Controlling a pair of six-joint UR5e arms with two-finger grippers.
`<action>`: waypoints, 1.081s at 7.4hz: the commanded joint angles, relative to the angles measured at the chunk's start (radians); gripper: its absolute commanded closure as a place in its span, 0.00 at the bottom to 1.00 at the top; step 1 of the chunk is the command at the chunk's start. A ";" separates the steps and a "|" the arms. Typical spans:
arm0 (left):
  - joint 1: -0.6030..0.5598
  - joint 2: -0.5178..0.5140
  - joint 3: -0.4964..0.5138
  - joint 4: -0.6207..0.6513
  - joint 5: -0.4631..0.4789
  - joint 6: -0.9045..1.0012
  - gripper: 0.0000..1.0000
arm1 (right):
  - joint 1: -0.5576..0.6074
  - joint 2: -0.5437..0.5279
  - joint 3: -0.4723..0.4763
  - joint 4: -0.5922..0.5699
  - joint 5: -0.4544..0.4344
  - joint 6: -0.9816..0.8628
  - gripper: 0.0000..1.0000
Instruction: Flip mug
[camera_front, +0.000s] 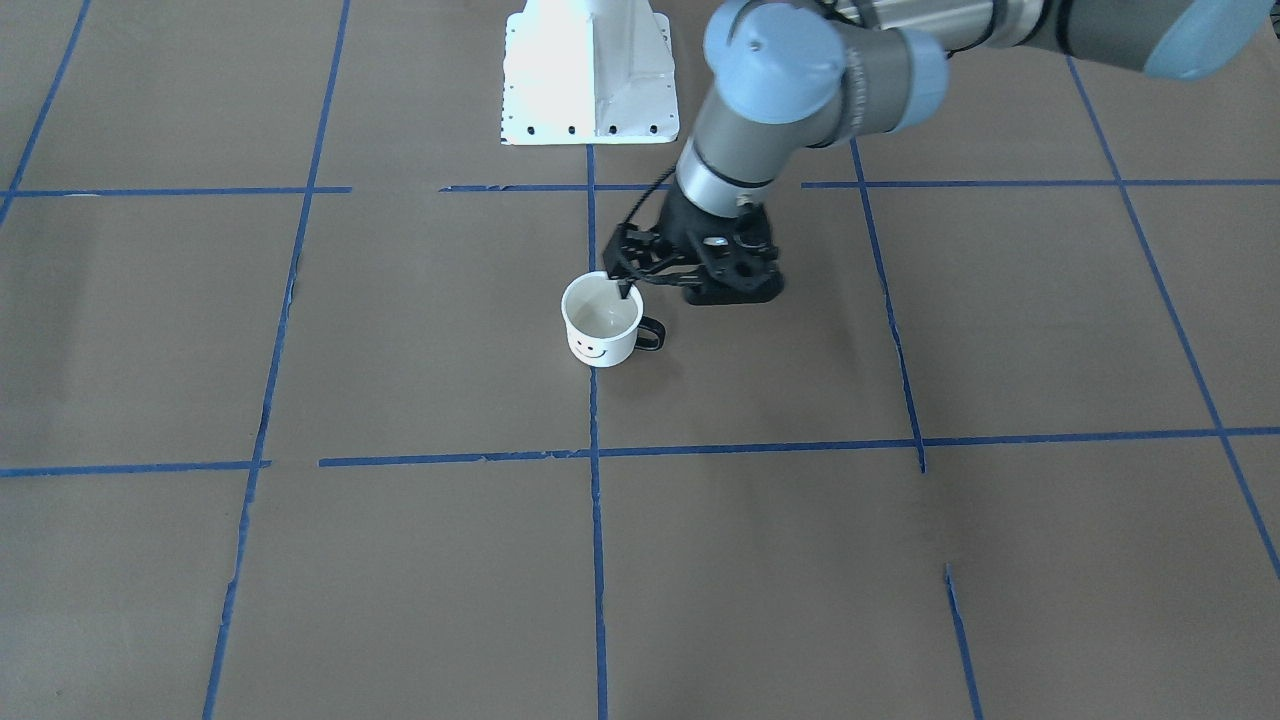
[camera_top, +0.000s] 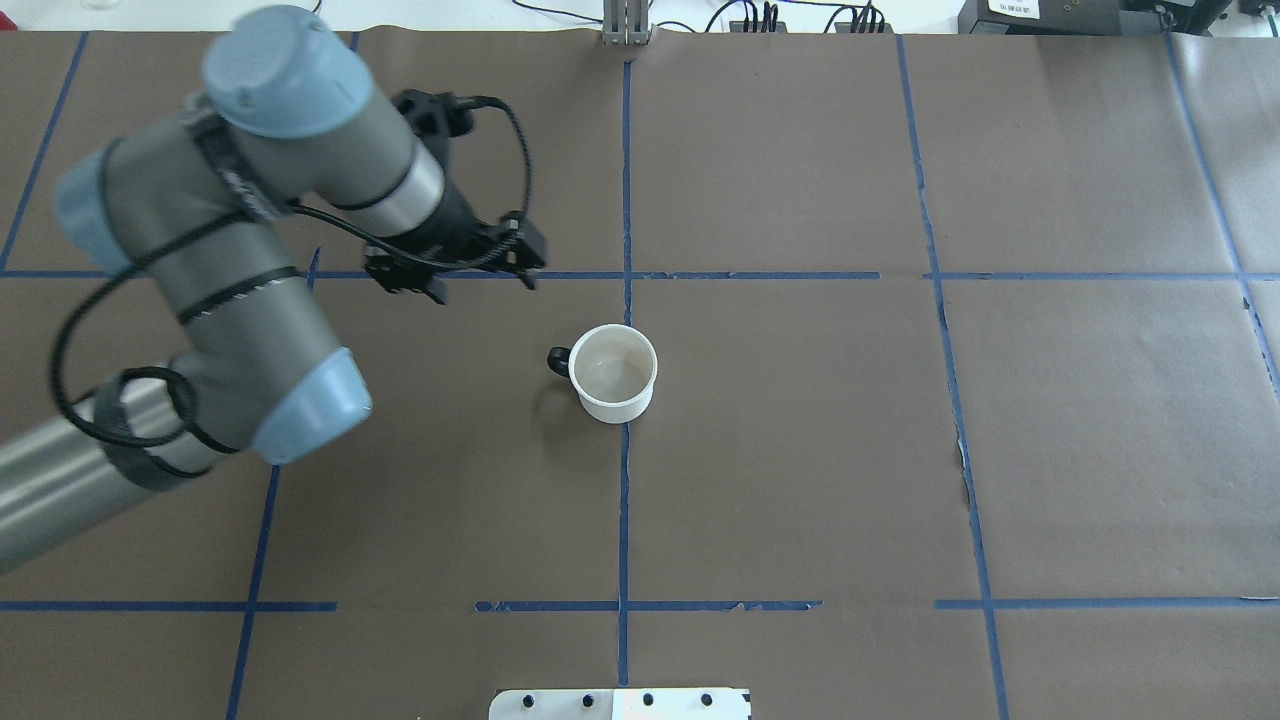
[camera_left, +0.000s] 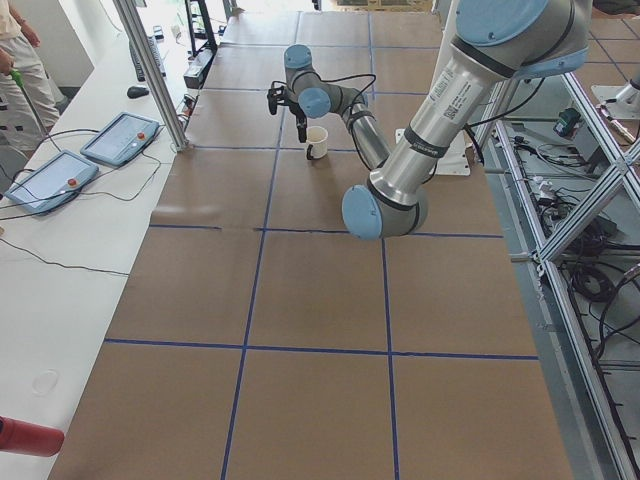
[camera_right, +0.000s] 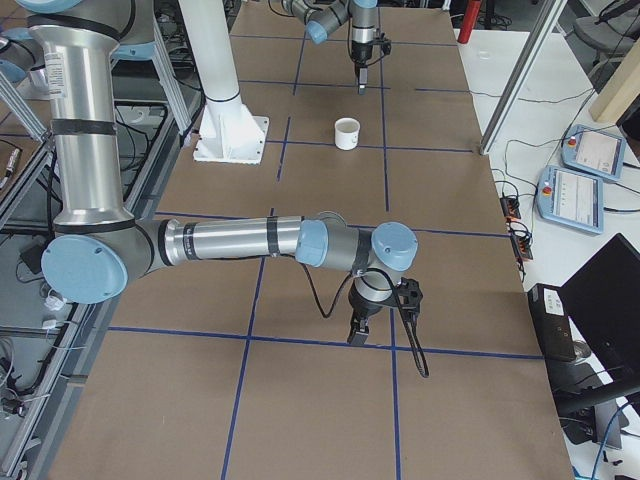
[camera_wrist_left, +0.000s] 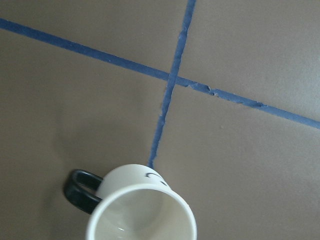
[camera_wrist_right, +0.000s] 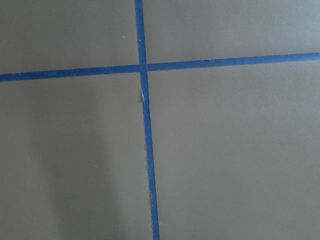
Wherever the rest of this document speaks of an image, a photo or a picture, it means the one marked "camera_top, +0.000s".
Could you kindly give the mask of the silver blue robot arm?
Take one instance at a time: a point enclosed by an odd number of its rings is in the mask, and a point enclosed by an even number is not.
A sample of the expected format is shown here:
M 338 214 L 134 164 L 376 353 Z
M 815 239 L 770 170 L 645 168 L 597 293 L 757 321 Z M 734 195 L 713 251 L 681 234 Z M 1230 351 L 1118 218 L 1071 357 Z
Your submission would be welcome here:
M 58 415 L 3 446 L 3 570 L 252 450 L 293 462 L 365 421 L 372 401 L 276 231 L 307 217 L 360 240 L 390 293 L 447 301 L 445 272 L 547 264 L 532 159 L 493 96 L 388 97 L 316 14 L 264 6 L 209 47 L 174 117 L 116 138 L 60 181 L 55 214 L 108 274 L 58 329 Z M 78 324 L 151 278 L 188 348 L 67 383 Z

